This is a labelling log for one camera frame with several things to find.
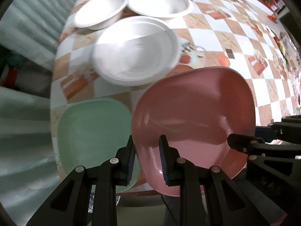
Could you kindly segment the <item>pink square plate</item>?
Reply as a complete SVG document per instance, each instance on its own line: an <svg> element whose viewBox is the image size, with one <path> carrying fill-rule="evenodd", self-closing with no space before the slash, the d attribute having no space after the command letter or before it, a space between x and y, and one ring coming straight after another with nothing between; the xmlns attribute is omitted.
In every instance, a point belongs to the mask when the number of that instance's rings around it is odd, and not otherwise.
<svg viewBox="0 0 301 226"><path fill-rule="evenodd" d="M159 138L181 157L203 168L220 167L230 178L247 156L227 143L229 134L254 136L255 105L243 76L227 67L206 67L169 76L144 91L133 111L131 133L148 184L158 193L179 196L163 178Z"/></svg>

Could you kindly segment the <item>green square plate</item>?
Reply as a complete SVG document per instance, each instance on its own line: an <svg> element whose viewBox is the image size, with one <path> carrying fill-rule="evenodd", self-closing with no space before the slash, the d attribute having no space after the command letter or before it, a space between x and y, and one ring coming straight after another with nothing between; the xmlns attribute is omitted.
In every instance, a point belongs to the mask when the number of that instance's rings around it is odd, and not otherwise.
<svg viewBox="0 0 301 226"><path fill-rule="evenodd" d="M131 113L121 102L99 98L71 105L61 116L58 152L63 172L91 168L115 157L131 134Z"/></svg>

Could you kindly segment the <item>white foam bowl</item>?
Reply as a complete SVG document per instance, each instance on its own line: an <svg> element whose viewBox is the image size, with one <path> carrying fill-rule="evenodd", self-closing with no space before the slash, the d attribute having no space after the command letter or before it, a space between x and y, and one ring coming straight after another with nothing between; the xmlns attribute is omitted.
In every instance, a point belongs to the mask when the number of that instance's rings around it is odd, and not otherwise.
<svg viewBox="0 0 301 226"><path fill-rule="evenodd" d="M143 16L168 19L187 15L190 0L128 0L128 8Z"/></svg>
<svg viewBox="0 0 301 226"><path fill-rule="evenodd" d="M178 35L157 18L133 16L103 31L91 56L95 71L120 86L140 86L166 76L178 64Z"/></svg>
<svg viewBox="0 0 301 226"><path fill-rule="evenodd" d="M121 18L128 0L90 0L74 17L76 28L100 30Z"/></svg>

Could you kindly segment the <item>blue checkered cloth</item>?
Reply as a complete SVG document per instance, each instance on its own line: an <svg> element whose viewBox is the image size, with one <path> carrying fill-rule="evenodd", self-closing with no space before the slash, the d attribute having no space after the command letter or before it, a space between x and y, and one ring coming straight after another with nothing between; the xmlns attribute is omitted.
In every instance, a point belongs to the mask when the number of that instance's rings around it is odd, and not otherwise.
<svg viewBox="0 0 301 226"><path fill-rule="evenodd" d="M97 197L97 200L95 200L95 195L94 195L94 192L91 193L90 195L90 199L89 199L89 207L88 207L88 212L89 213L92 213L93 212L93 207L94 207L94 203L97 202L97 203L104 203L105 205L107 203L110 203L110 199L104 199L104 198L100 198L100 196Z"/></svg>

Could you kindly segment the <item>clutter of packets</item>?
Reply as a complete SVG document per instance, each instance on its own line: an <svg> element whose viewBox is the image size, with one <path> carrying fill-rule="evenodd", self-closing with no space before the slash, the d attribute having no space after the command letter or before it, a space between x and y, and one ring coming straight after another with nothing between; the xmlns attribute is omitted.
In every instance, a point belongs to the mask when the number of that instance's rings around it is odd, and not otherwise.
<svg viewBox="0 0 301 226"><path fill-rule="evenodd" d="M286 5L280 8L276 0L260 1L273 11L268 18L275 23L280 22L285 28L285 31L280 32L277 45L286 60L286 68L295 94L296 110L300 112L300 45L292 34L292 32L299 33L299 27Z"/></svg>

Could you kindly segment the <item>teal curtain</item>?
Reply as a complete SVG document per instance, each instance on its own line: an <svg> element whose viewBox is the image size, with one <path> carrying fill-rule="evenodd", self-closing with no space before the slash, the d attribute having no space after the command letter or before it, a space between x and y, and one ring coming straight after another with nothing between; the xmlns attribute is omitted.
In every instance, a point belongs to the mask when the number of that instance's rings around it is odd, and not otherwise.
<svg viewBox="0 0 301 226"><path fill-rule="evenodd" d="M52 73L76 0L4 0L1 46ZM59 184L50 137L50 100L1 87L1 225L26 225Z"/></svg>

